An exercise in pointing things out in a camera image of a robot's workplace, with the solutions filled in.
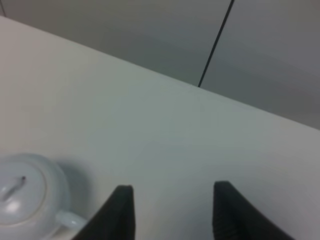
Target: white teapot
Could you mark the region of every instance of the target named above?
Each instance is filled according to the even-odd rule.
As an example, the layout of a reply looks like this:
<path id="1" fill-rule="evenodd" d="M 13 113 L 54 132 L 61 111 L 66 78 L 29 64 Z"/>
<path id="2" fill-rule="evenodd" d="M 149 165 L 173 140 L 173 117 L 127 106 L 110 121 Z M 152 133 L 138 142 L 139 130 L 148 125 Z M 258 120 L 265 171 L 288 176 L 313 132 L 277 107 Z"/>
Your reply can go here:
<path id="1" fill-rule="evenodd" d="M 0 159 L 1 240 L 46 240 L 61 225 L 80 230 L 86 221 L 69 208 L 69 186 L 58 165 L 36 154 Z"/>

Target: teapot handle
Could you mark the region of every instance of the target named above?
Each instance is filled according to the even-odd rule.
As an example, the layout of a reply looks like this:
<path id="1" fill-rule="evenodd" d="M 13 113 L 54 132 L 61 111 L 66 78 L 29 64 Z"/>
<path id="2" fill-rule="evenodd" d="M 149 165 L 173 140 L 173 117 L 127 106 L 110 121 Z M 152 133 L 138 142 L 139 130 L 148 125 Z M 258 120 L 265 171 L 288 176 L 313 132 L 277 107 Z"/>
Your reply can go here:
<path id="1" fill-rule="evenodd" d="M 56 219 L 63 226 L 74 230 L 81 230 L 87 224 L 87 220 L 69 211 L 60 211 Z"/>

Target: black object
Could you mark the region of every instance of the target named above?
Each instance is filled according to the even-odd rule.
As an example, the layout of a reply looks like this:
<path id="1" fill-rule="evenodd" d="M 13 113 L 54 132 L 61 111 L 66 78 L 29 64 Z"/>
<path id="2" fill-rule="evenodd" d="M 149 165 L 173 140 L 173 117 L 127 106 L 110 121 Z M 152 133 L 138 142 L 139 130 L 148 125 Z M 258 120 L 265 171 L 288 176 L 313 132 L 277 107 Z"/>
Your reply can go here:
<path id="1" fill-rule="evenodd" d="M 118 186 L 73 240 L 134 240 L 135 233 L 134 189 Z"/>
<path id="2" fill-rule="evenodd" d="M 213 191 L 215 240 L 293 240 L 251 205 L 230 182 L 216 182 Z"/>

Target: teapot lid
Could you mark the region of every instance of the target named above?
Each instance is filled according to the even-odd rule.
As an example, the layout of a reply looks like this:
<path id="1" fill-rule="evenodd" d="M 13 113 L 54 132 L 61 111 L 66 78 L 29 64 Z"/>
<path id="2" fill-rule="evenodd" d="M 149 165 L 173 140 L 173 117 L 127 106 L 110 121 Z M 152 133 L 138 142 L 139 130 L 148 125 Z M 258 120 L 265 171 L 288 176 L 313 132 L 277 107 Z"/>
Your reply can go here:
<path id="1" fill-rule="evenodd" d="M 0 225 L 31 218 L 42 205 L 46 191 L 46 179 L 35 165 L 21 157 L 0 162 Z"/>

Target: white table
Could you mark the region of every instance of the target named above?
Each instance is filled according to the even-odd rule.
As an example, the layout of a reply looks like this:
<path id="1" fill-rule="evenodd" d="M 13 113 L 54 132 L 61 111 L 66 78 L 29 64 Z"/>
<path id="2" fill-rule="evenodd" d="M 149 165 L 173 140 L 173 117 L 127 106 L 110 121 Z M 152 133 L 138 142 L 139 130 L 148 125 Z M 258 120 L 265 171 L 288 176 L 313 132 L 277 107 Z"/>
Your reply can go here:
<path id="1" fill-rule="evenodd" d="M 0 113 L 0 153 L 58 161 L 85 217 L 133 185 L 137 240 L 212 239 L 217 180 L 320 238 L 318 130 L 3 17 Z"/>

